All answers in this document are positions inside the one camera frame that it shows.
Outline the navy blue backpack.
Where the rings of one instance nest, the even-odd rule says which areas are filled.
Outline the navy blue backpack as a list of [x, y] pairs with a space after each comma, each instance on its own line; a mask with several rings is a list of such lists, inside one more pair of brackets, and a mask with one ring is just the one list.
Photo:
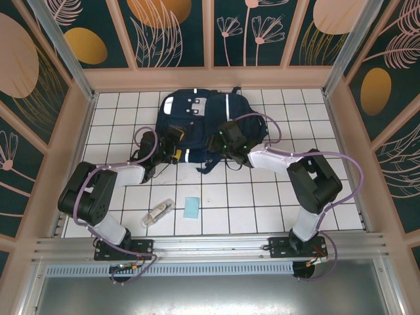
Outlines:
[[206, 175], [225, 157], [206, 149], [210, 129], [234, 120], [247, 138], [264, 140], [268, 128], [264, 118], [254, 111], [248, 100], [234, 87], [229, 93], [209, 89], [179, 89], [164, 98], [156, 121], [156, 132], [173, 126], [186, 129], [184, 139], [177, 144], [183, 152], [182, 163], [201, 164], [197, 172]]

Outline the light blue note pad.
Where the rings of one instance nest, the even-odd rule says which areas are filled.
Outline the light blue note pad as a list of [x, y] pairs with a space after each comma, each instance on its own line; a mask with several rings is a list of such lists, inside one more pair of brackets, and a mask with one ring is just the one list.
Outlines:
[[186, 219], [197, 219], [200, 213], [200, 199], [187, 197], [184, 202], [183, 217]]

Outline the clear plastic pen case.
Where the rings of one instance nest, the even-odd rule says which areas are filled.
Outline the clear plastic pen case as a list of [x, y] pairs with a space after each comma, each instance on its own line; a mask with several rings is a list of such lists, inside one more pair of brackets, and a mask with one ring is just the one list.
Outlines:
[[145, 228], [150, 227], [151, 225], [158, 222], [166, 214], [170, 213], [175, 208], [175, 202], [173, 199], [166, 199], [152, 210], [150, 210], [142, 219], [142, 225]]

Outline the grey metal sheet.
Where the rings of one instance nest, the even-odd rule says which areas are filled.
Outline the grey metal sheet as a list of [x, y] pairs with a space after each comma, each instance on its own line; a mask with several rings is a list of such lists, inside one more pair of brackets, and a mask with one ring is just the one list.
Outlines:
[[22, 315], [409, 315], [382, 264], [340, 261], [322, 280], [286, 274], [105, 277], [40, 275]]

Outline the aluminium mounting rail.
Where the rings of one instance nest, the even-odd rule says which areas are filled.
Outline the aluminium mounting rail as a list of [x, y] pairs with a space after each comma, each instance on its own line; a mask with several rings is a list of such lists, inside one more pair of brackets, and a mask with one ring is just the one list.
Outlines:
[[[213, 263], [268, 261], [262, 250], [277, 234], [227, 234], [221, 236], [152, 236], [159, 263]], [[387, 256], [389, 250], [380, 233], [330, 231], [339, 259], [373, 259]], [[93, 263], [92, 238], [45, 238], [37, 240], [30, 254], [33, 263]]]

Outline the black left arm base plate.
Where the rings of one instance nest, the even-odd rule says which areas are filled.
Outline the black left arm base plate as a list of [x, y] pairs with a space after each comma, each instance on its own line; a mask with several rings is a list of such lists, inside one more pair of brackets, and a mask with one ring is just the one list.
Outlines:
[[[153, 251], [153, 240], [131, 240], [127, 250], [135, 253], [151, 253]], [[137, 260], [136, 255], [129, 255], [110, 247], [103, 241], [96, 241], [94, 250], [95, 261], [132, 261]]]

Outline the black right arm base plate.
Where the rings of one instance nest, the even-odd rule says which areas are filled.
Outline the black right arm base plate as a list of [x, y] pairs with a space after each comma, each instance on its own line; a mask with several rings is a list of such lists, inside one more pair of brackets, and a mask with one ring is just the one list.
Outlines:
[[314, 259], [328, 257], [326, 240], [322, 236], [315, 236], [304, 243], [303, 247], [295, 250], [289, 244], [288, 237], [273, 237], [268, 239], [268, 251], [271, 258], [279, 259]]

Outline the aluminium side rail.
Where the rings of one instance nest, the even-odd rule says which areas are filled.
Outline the aluminium side rail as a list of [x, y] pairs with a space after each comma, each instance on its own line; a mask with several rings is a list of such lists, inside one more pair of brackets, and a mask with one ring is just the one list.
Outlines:
[[[326, 93], [323, 90], [322, 90], [322, 94], [323, 94], [323, 98], [324, 98], [324, 102], [325, 102], [325, 106], [326, 106], [329, 118], [331, 120], [331, 126], [336, 136], [339, 151], [340, 153], [346, 156], [350, 156], [350, 153], [348, 152], [347, 146], [345, 144], [345, 138], [343, 136], [341, 127], [339, 125], [338, 116], [334, 110], [333, 103], [330, 101], [329, 97], [326, 95]], [[345, 167], [345, 171], [347, 174], [348, 183], [351, 187], [352, 193], [354, 193], [360, 183], [360, 174], [358, 172], [358, 168], [353, 164], [353, 162], [349, 161], [348, 159], [343, 158], [342, 161], [343, 161], [343, 165]], [[369, 218], [366, 216], [365, 205], [360, 198], [361, 196], [359, 193], [355, 194], [353, 197], [354, 203], [358, 210], [362, 228], [365, 231], [369, 232], [371, 228], [371, 224], [369, 222]]]
[[[96, 103], [98, 100], [98, 93], [93, 92], [92, 98], [87, 103], [86, 112], [83, 116], [81, 126], [79, 129], [79, 134], [77, 136], [75, 148], [71, 156], [66, 175], [64, 177], [64, 183], [62, 187], [64, 188], [68, 180], [70, 179], [73, 171], [77, 167], [78, 163], [82, 160], [82, 155], [85, 149], [85, 143], [87, 141], [89, 131], [91, 128], [91, 121], [93, 119]], [[54, 219], [52, 220], [51, 227], [49, 230], [49, 238], [61, 238], [64, 234], [63, 231], [66, 229], [66, 214], [62, 214], [59, 210], [54, 214]]]

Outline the aluminium frame post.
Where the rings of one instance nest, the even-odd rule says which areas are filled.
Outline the aluminium frame post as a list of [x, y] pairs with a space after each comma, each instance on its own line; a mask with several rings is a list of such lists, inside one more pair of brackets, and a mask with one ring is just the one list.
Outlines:
[[47, 4], [44, 2], [44, 0], [28, 0], [28, 4], [31, 7], [34, 15], [39, 19], [40, 24], [43, 26], [50, 40], [55, 45], [59, 55], [62, 57], [65, 65], [73, 75], [73, 78], [79, 85], [83, 94], [87, 97], [88, 100], [92, 100], [94, 96], [94, 90], [91, 87], [91, 84], [89, 83], [79, 61], [68, 45], [62, 30], [54, 21], [53, 16], [47, 7]]
[[345, 69], [350, 63], [352, 57], [356, 53], [358, 47], [364, 40], [366, 33], [370, 29], [372, 22], [379, 13], [383, 0], [367, 0], [360, 14], [358, 15], [355, 24], [350, 30], [342, 49], [332, 66], [332, 69], [327, 77], [322, 88], [323, 96], [328, 98], [336, 88]]

